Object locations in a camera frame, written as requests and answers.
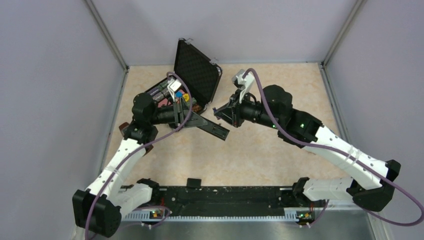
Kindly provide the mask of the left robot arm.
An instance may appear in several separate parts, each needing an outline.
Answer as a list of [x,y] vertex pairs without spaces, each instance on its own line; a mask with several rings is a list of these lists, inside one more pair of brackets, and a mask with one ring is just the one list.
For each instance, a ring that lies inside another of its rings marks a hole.
[[113,236],[123,217],[143,204],[154,207],[160,202],[161,194],[151,183],[141,181],[128,190],[122,190],[122,186],[154,144],[182,128],[193,127],[192,122],[206,125],[206,120],[193,111],[192,95],[186,94],[171,92],[171,104],[162,106],[146,92],[134,97],[132,120],[124,127],[112,159],[86,189],[77,190],[72,197],[75,223],[84,229],[86,240],[90,234]]

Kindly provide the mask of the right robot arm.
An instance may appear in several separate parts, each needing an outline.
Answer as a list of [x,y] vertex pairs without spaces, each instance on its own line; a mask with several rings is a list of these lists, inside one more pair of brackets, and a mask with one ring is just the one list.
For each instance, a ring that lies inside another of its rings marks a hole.
[[395,192],[390,182],[399,175],[399,162],[375,159],[348,144],[310,113],[293,108],[292,95],[282,87],[269,85],[263,92],[264,97],[256,101],[252,94],[238,89],[228,103],[213,113],[236,128],[245,121],[274,129],[281,127],[277,135],[284,142],[326,159],[347,174],[334,179],[300,178],[293,184],[297,205],[339,200],[352,201],[368,211],[384,209]]

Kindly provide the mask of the black remote control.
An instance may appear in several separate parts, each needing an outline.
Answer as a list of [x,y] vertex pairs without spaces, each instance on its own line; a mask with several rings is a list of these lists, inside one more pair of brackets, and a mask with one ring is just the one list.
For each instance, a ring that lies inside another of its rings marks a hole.
[[229,129],[208,119],[206,120],[205,125],[198,126],[198,128],[223,141],[227,139],[228,134],[230,133]]

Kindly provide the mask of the black battery cover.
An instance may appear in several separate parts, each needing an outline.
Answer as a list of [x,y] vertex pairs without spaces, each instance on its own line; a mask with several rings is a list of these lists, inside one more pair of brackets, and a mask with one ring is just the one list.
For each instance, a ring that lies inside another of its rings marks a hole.
[[202,180],[199,178],[187,178],[186,187],[189,189],[200,189],[202,187]]

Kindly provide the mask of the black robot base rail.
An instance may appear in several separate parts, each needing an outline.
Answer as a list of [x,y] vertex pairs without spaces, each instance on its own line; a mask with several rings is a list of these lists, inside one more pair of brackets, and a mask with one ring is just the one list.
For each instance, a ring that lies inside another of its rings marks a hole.
[[287,222],[312,224],[326,205],[310,201],[290,186],[155,185],[148,203],[134,209],[123,222],[155,226],[167,222]]

